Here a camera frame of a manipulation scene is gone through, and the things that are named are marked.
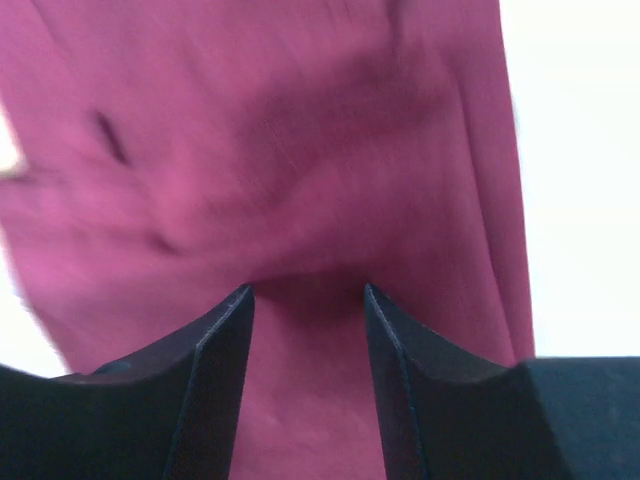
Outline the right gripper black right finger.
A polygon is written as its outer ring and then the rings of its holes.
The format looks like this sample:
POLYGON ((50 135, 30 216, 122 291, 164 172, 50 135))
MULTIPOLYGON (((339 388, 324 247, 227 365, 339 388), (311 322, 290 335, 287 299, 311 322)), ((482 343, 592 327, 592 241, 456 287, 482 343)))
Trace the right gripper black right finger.
POLYGON ((505 367, 453 344, 378 288, 366 335, 390 479, 635 479, 639 361, 505 367))

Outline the maroon t shirt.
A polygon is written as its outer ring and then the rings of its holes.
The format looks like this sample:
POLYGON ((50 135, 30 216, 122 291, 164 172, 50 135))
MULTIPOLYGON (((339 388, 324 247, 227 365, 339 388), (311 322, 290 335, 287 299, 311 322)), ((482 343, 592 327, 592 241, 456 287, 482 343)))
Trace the maroon t shirt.
POLYGON ((384 477, 366 284, 533 353, 495 1, 5 1, 1 102, 1 225, 71 369, 253 286, 235 479, 384 477))

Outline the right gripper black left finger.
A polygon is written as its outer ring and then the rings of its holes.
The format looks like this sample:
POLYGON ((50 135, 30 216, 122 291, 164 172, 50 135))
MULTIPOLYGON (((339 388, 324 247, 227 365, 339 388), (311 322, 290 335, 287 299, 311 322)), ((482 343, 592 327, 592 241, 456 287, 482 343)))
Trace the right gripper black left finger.
POLYGON ((225 479, 254 316, 241 286, 202 317, 90 374, 1 370, 5 479, 225 479))

